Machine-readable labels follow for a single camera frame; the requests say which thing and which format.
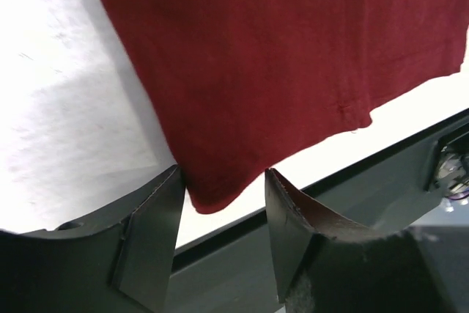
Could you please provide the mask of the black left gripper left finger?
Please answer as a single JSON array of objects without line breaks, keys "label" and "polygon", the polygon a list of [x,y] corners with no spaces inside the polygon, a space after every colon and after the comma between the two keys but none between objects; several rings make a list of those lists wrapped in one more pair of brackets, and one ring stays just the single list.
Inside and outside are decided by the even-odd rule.
[{"label": "black left gripper left finger", "polygon": [[52,231],[1,233],[3,312],[162,312],[183,206],[172,166]]}]

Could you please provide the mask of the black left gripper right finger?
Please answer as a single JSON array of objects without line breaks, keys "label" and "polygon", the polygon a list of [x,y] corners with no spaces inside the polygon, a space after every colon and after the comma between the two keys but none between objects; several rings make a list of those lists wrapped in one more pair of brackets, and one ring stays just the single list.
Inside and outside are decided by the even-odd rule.
[{"label": "black left gripper right finger", "polygon": [[288,312],[460,312],[462,230],[381,234],[265,172],[278,301]]}]

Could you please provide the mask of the dark red t shirt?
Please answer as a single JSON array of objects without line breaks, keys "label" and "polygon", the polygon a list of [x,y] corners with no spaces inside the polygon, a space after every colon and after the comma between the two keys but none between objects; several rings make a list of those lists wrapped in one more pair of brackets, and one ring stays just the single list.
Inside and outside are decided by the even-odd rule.
[{"label": "dark red t shirt", "polygon": [[457,73],[468,30],[468,0],[101,2],[201,214]]}]

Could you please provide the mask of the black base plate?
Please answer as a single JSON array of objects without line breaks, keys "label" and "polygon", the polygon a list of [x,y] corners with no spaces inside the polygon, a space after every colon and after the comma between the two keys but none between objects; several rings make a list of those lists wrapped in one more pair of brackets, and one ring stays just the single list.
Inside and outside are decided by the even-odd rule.
[{"label": "black base plate", "polygon": [[[422,177],[437,138],[468,127],[468,111],[455,114],[402,142],[363,159],[305,192],[365,224],[410,207],[401,223],[434,209],[439,196],[424,190]],[[277,312],[267,216],[260,209],[177,249],[165,312]]]}]

